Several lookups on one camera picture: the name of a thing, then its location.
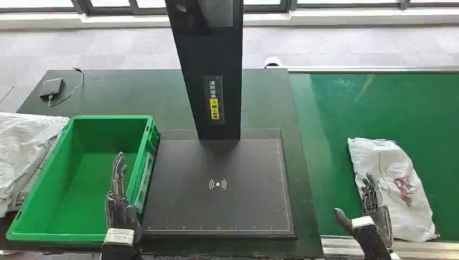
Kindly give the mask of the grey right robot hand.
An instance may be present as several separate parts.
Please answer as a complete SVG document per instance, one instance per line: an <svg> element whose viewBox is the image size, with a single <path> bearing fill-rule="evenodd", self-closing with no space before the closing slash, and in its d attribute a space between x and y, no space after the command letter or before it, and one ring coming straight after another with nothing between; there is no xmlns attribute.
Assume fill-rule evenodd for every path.
<svg viewBox="0 0 459 260"><path fill-rule="evenodd" d="M367 172L366 177L362 179L364 186L360 187L362 192L362 217L369 216L373 220L377 233L382 239L382 243L387 249L392 248L393 233L392 224L388 207L382 202L382 195L374 176ZM363 239L356 237L353 231L352 221L340 208L333 208L336 221L350 233L353 238L359 242Z"/></svg>

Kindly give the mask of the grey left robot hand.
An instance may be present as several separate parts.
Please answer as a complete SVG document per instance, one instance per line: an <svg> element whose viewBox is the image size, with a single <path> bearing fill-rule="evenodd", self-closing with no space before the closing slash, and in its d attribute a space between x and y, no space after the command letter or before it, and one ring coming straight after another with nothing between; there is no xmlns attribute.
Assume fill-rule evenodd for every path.
<svg viewBox="0 0 459 260"><path fill-rule="evenodd" d="M130 205L125 194L125 156L119 152L113 160L110 189L106 195L105 213L108 228L130 229L134 234L141 233L141 225L136 209Z"/></svg>

